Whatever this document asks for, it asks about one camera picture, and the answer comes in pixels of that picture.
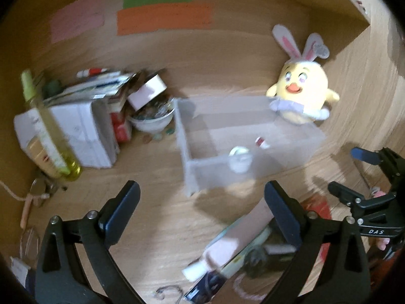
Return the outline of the right hand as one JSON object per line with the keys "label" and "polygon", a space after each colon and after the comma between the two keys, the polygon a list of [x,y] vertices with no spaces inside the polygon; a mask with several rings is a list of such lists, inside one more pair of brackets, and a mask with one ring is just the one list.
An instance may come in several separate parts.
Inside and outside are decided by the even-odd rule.
{"label": "right hand", "polygon": [[[379,198],[381,196],[385,196],[386,193],[383,192],[379,187],[373,187],[371,188],[371,196],[373,198]],[[389,238],[378,238],[375,240],[375,245],[377,246],[378,249],[381,251],[384,251],[389,244],[390,239]]]}

